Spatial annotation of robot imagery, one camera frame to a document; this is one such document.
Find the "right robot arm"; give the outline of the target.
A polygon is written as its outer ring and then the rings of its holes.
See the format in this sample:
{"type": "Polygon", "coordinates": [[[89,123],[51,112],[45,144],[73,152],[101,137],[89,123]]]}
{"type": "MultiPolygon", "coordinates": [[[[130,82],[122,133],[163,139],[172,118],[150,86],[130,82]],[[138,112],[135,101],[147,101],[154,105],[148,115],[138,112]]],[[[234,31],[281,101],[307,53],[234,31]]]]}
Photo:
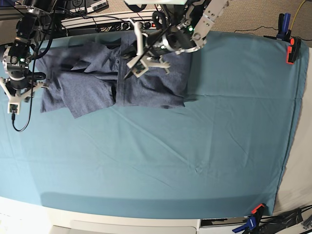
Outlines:
{"type": "Polygon", "coordinates": [[[50,15],[55,6],[55,0],[24,0],[22,6],[26,12],[17,23],[17,35],[13,43],[0,46],[0,60],[7,79],[2,79],[0,85],[9,97],[16,97],[23,90],[34,91],[39,82],[45,80],[46,74],[30,70],[29,64],[42,58],[48,51],[40,53],[39,37],[44,25],[41,19],[50,15]]]}

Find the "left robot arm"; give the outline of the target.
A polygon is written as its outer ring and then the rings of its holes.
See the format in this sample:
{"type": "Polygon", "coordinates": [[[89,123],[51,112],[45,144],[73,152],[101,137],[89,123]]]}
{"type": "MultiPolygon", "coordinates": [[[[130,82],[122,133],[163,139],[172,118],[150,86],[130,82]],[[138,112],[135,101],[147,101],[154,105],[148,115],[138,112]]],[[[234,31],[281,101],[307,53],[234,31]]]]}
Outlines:
{"type": "Polygon", "coordinates": [[[162,4],[153,13],[157,31],[143,39],[144,49],[154,56],[168,53],[192,53],[206,44],[206,36],[215,20],[229,5],[227,0],[188,0],[183,5],[162,4]]]}

